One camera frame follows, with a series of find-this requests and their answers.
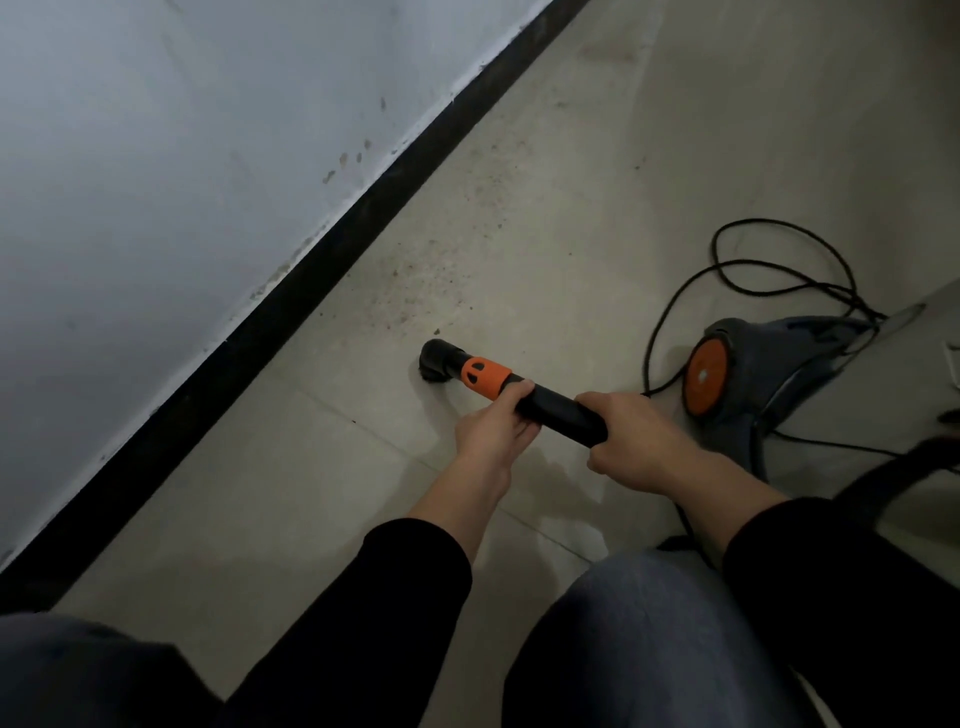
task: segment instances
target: orange grip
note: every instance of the orange grip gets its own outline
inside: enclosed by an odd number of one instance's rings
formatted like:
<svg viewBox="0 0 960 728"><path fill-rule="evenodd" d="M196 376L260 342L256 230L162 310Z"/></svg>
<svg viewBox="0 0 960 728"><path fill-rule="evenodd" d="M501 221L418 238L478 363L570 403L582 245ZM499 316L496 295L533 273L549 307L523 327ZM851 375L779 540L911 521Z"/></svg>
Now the orange grip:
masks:
<svg viewBox="0 0 960 728"><path fill-rule="evenodd" d="M460 370L460 379L478 395L495 400L500 396L503 382L512 373L513 370L507 369L503 364L497 364L482 356L474 356Z"/></svg>

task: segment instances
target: wrist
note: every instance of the wrist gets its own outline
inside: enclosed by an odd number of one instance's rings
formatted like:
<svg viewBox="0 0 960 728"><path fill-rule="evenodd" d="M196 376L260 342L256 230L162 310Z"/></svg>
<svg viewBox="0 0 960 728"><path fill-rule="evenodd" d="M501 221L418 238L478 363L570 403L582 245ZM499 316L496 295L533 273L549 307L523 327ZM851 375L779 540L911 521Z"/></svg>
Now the wrist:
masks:
<svg viewBox="0 0 960 728"><path fill-rule="evenodd" d="M727 464L731 461L710 450L696 448L685 452L663 468L660 494L677 501L685 491L713 479Z"/></svg>
<svg viewBox="0 0 960 728"><path fill-rule="evenodd" d="M457 453L446 466L444 474L451 481L455 481L460 490L475 493L484 499L492 499L493 505L505 495L500 492L500 483L504 479L502 469L483 458Z"/></svg>

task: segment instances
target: vacuum wheel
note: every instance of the vacuum wheel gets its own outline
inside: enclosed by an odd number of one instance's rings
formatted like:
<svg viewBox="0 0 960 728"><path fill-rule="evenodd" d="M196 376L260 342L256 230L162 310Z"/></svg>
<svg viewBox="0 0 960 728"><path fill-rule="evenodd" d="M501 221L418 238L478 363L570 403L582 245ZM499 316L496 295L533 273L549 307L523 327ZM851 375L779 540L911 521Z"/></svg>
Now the vacuum wheel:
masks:
<svg viewBox="0 0 960 728"><path fill-rule="evenodd" d="M723 397L731 366L726 340L710 336L690 355L684 376L684 409L690 417L708 415Z"/></svg>

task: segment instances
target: electrical cord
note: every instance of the electrical cord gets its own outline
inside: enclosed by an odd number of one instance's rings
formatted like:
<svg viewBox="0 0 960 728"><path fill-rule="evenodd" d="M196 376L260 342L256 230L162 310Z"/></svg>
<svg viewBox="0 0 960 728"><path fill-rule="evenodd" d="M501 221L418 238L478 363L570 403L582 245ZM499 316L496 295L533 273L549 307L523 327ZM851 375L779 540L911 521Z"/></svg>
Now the electrical cord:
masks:
<svg viewBox="0 0 960 728"><path fill-rule="evenodd" d="M903 452L896 452L895 450L891 449L869 448L866 445L852 445L850 443L836 443L830 440L813 440L808 437L797 437L796 435L788 435L785 432L780 432L778 429L770 430L770 434L788 443L820 445L825 448L851 449L859 452L872 452L876 455L886 455L887 457L903 457L905 455ZM956 468L944 468L944 470L946 470L948 473L953 473L954 475L960 475L960 471L958 471Z"/></svg>
<svg viewBox="0 0 960 728"><path fill-rule="evenodd" d="M816 280L811 278L805 273L798 271L794 268L790 268L786 265L780 265L779 263L772 263L769 260L757 260L754 258L735 258L733 260L720 260L719 246L720 246L720 237L724 232L732 230L734 228L741 228L750 225L772 225L780 228L787 228L792 231L799 232L805 235L810 240L813 240L818 245L823 247L837 263L840 264L840 267L843 269L844 276L847 279L846 285L841 285L839 283L830 283L827 281ZM677 289L677 292L673 294L673 297L667 303L663 312L660 315L660 318L657 320L657 325L654 326L653 333L650 334L650 339L647 341L646 350L643 353L643 394L646 397L653 397L654 395L663 392L674 384L676 384L681 378L683 378L686 373L686 365L684 364L680 370L674 374L672 377L667 379L666 382L657 387L650 386L650 360L653 357L654 346L657 344L657 337L660 335L660 330L663 328L663 325L666 323L667 318L670 315L670 312L673 310L673 307L676 305L677 301L680 299L680 296L689 288L694 282L703 278L704 276L709 275L710 273L716 273L717 277L720 279L720 282L723 283L727 288L730 288L732 291L735 291L743 296L750 296L752 298L772 298L775 296L785 296L789 293L796 293L798 291L803 291L807 289L814 289L820 291L824 295L834 299L835 301L842 303L846 310L843 314L844 317L852 316L853 314L860 314L869 324L872 329L871 336L866 343L861 345L859 349L853 352L845 352L846 355L849 355L851 358L848 359L844 364L839 367L838 372L842 372L856 359L860 354L862 354L866 349L874 343L876 337L880 332L880 325L887 320L888 316L884 313L877 311L875 308L867 305L867 302L863 300L863 297L860 296L859 290L856 284L856 277L853 274L853 268L850 263L840 254L840 252L830 245L823 237L818 235L816 232L810 231L807 228L804 228L795 223L790 223L785 220L777 220L770 217L747 217L742 220L734 220L731 223L717 229L710 239L709 245L709 254L711 264L704 268L701 271L693 274L684 281L683 285ZM755 268L766 268L767 270L780 271L785 273L788 276L800 281L796 285L785 286L783 288L773 288L768 290L757 290L754 288L747 288L745 286L739 285L738 283L733 282L730 277L725 273L728 268L736 267L746 267L754 266ZM849 449L849 450L859 450L862 452L872 452L875 454L886 455L888 457L900 457L901 452L894 452L893 450L880 449L880 448L868 448L863 445L853 445L850 443L838 443L831 442L827 440L814 440L811 438L798 437L796 435L787 435L779 430L773 430L772 435L779 437L780 439L793 442L801 443L805 445L817 445L825 448L840 448L840 449ZM949 469L951 473L960 475L960 471L955 469ZM683 511L680 511L681 521L684 522L684 528L686 528L687 533L691 533L689 528L689 523L686 519L686 515Z"/></svg>

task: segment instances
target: gray pants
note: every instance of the gray pants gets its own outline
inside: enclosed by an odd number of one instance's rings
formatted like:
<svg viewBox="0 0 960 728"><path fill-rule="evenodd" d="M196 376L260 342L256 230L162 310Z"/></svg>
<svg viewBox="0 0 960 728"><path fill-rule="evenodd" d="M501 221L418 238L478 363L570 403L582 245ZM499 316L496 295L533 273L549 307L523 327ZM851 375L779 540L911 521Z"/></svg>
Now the gray pants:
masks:
<svg viewBox="0 0 960 728"><path fill-rule="evenodd" d="M590 569L540 620L504 689L505 728L823 726L696 553Z"/></svg>

